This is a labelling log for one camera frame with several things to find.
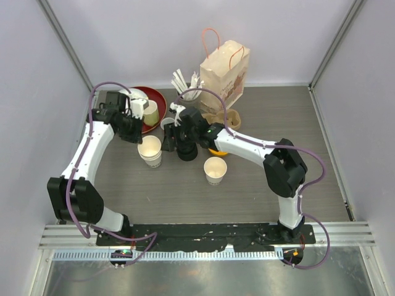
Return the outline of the stack of black lids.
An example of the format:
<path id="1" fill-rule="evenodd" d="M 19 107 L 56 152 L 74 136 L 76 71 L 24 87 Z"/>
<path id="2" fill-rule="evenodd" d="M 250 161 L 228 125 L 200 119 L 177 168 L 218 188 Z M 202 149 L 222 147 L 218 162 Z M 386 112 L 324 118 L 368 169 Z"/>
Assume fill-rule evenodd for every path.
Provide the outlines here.
<path id="1" fill-rule="evenodd" d="M 178 146 L 177 155 L 182 161 L 190 162 L 198 156 L 198 147 L 195 143 Z"/>

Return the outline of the stack of white paper cups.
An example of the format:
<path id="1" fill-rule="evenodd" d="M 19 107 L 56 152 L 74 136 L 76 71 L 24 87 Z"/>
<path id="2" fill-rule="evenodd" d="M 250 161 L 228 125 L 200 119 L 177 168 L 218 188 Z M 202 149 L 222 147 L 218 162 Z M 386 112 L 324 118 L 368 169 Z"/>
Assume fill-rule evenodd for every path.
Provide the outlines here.
<path id="1" fill-rule="evenodd" d="M 161 141 L 156 136 L 145 136 L 138 144 L 139 156 L 150 168 L 157 168 L 162 163 Z"/>

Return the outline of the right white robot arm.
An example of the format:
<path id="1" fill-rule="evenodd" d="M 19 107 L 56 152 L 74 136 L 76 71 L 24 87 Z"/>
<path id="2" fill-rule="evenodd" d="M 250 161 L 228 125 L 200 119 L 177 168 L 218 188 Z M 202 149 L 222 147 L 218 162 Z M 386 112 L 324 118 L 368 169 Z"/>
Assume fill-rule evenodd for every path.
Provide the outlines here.
<path id="1" fill-rule="evenodd" d="M 163 151 L 175 151 L 185 162 L 198 156 L 198 147 L 228 152 L 262 167 L 269 188 L 278 196 L 280 215 L 278 235 L 291 244 L 300 238 L 305 222 L 300 209 L 302 185 L 307 166 L 293 143 L 287 139 L 280 142 L 252 138 L 221 123 L 210 124 L 195 107 L 186 108 L 172 103 L 170 112 L 174 123 L 164 127 Z"/>

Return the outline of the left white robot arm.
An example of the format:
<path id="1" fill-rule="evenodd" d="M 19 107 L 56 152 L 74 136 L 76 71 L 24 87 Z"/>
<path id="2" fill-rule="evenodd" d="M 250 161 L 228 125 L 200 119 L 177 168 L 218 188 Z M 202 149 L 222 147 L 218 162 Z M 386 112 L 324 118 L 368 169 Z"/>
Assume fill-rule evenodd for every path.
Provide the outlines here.
<path id="1" fill-rule="evenodd" d="M 96 230 L 110 231 L 110 239 L 119 246 L 131 240 L 127 217 L 104 205 L 104 200 L 94 186 L 96 172 L 104 152 L 116 134 L 124 141 L 142 143 L 143 106 L 138 102 L 131 113 L 118 107 L 92 109 L 88 112 L 83 142 L 62 174 L 50 178 L 47 190 L 54 214 L 58 220 L 75 223 L 82 234 L 89 238 L 82 223 Z"/>

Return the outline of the paper takeout bag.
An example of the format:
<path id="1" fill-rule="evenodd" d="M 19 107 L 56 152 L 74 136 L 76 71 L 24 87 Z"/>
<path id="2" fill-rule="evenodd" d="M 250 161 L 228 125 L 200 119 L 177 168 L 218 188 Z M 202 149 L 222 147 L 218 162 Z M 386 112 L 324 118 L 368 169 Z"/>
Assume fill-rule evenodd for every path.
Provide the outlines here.
<path id="1" fill-rule="evenodd" d="M 214 51 L 210 52 L 207 46 L 204 50 L 206 58 L 200 64 L 203 88 L 216 93 L 221 99 L 202 92 L 199 96 L 201 109 L 217 113 L 223 107 L 229 109 L 243 95 L 251 50 L 233 40 L 222 43 L 220 38 Z"/>

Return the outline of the pink mug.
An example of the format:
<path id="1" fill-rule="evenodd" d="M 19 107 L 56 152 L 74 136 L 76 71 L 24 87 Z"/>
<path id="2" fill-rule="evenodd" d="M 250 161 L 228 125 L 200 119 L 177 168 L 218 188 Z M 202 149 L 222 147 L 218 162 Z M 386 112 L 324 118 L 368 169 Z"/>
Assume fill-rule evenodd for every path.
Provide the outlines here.
<path id="1" fill-rule="evenodd" d="M 165 128 L 165 125 L 167 125 L 167 124 L 172 124 L 172 123 L 174 123 L 174 119 L 173 118 L 171 118 L 171 117 L 166 117 L 166 118 L 164 118 L 162 121 L 161 121 L 161 123 L 160 123 L 160 128 L 162 129 L 162 130 L 164 130 L 164 128 Z"/>

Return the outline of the green cup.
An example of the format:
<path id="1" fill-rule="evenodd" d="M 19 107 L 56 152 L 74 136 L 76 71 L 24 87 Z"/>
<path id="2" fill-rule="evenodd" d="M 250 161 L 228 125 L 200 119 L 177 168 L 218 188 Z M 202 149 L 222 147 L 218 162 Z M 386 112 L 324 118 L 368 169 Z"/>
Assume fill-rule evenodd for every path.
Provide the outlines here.
<path id="1" fill-rule="evenodd" d="M 153 100 L 148 100 L 148 107 L 144 110 L 144 124 L 147 126 L 155 126 L 159 122 L 159 109 L 157 103 Z"/>

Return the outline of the white paper plate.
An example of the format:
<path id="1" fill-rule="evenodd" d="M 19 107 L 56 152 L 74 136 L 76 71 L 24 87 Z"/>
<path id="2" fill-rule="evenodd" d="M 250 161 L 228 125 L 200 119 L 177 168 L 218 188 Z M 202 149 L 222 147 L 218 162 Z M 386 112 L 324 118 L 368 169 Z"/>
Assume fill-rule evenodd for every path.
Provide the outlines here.
<path id="1" fill-rule="evenodd" d="M 121 89 L 119 90 L 119 93 L 125 94 L 130 99 L 149 99 L 148 95 L 144 91 L 137 88 Z"/>

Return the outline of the red round tray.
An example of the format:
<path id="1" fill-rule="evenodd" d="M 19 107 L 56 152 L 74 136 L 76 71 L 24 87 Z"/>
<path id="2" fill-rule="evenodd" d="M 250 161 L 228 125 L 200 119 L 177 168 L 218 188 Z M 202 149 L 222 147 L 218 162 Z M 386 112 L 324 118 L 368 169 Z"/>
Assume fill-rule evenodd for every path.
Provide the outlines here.
<path id="1" fill-rule="evenodd" d="M 161 121 L 165 118 L 167 113 L 167 101 L 165 100 L 164 96 L 156 89 L 145 86 L 136 86 L 134 88 L 144 91 L 148 95 L 148 100 L 155 101 L 159 109 L 159 122 L 155 126 L 147 126 L 143 122 L 142 133 L 146 134 L 157 128 L 160 125 Z"/>

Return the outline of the grey straw holder cup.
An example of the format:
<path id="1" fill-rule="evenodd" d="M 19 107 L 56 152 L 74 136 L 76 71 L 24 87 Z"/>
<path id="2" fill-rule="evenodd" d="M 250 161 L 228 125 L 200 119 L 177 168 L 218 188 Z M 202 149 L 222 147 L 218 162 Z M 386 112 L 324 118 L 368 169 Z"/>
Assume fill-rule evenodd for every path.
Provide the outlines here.
<path id="1" fill-rule="evenodd" d="M 200 106 L 200 101 L 200 95 L 197 95 L 196 91 L 191 91 L 181 96 L 177 101 L 177 104 L 186 108 L 195 107 L 198 109 Z"/>

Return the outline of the orange bowl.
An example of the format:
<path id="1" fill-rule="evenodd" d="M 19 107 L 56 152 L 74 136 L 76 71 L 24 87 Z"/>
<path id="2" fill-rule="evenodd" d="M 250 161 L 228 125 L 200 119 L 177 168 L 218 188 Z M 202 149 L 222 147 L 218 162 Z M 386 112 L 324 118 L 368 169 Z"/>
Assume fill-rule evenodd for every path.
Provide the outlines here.
<path id="1" fill-rule="evenodd" d="M 216 151 L 216 150 L 213 150 L 213 149 L 208 149 L 208 151 L 209 151 L 213 156 L 216 156 L 216 157 L 225 157 L 225 156 L 228 155 L 228 152 Z"/>

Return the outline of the wrapped white straws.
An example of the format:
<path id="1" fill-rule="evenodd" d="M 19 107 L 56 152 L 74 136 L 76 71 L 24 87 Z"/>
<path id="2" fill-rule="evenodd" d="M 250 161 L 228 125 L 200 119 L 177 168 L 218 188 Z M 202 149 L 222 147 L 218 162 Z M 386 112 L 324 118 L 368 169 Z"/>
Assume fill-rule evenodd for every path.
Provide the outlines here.
<path id="1" fill-rule="evenodd" d="M 187 83 L 181 70 L 177 69 L 172 74 L 171 84 L 176 89 L 178 94 L 181 94 L 188 89 L 197 88 L 197 90 L 195 90 L 196 94 L 200 95 L 200 89 L 204 86 L 204 80 L 201 80 L 200 76 L 194 72 L 191 76 L 190 82 Z"/>

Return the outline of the cardboard cup carrier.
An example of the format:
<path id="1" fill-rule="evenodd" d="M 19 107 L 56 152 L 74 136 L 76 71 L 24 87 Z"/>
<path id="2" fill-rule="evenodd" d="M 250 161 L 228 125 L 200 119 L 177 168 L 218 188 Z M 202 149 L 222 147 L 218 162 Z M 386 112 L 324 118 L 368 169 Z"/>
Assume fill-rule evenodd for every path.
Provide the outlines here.
<path id="1" fill-rule="evenodd" d="M 225 113 L 219 111 L 216 114 L 203 113 L 202 117 L 207 120 L 209 124 L 221 123 L 225 124 Z M 239 113 L 234 109 L 227 109 L 227 125 L 229 128 L 237 131 L 241 127 L 241 119 Z"/>

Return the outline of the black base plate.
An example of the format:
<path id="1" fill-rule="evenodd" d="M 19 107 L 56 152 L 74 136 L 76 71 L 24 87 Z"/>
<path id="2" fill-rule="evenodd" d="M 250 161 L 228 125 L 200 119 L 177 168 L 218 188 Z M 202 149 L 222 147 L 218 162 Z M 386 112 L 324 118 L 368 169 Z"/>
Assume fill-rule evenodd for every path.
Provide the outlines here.
<path id="1" fill-rule="evenodd" d="M 304 224 L 296 232 L 287 231 L 276 223 L 237 224 L 134 224 L 124 227 L 118 235 L 124 238 L 146 237 L 156 233 L 155 239 L 127 242 L 107 233 L 96 231 L 96 245 L 120 247 L 130 245 L 143 251 L 150 242 L 150 252 L 222 252 L 232 245 L 235 252 L 273 250 L 275 245 L 312 245 L 316 243 L 312 225 Z"/>

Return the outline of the aluminium front rail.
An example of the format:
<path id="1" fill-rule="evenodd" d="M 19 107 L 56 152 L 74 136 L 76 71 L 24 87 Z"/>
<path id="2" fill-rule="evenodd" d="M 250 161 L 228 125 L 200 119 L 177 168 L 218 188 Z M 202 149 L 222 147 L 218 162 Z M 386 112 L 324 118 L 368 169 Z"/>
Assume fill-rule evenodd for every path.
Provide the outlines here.
<path id="1" fill-rule="evenodd" d="M 54 252 L 54 261 L 130 261 L 141 254 L 133 251 L 124 254 L 123 249 L 63 249 Z M 272 251 L 235 252 L 226 248 L 214 252 L 147 252 L 141 261 L 230 261 L 230 260 L 282 260 L 282 249 Z"/>

